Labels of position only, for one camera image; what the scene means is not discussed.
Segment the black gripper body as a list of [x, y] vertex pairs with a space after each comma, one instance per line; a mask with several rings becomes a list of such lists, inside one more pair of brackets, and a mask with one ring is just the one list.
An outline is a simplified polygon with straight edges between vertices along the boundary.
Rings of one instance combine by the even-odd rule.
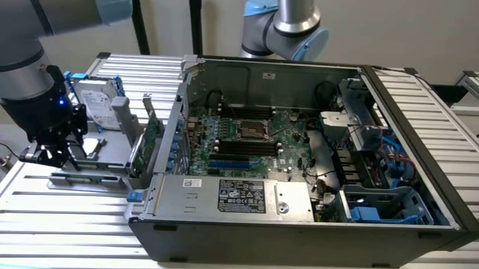
[[67, 96], [66, 79], [60, 68], [47, 66], [46, 71], [54, 79], [50, 90], [26, 100], [3, 98], [2, 107], [26, 131], [30, 142], [42, 145], [64, 145], [71, 133], [68, 121], [72, 117], [72, 104]]

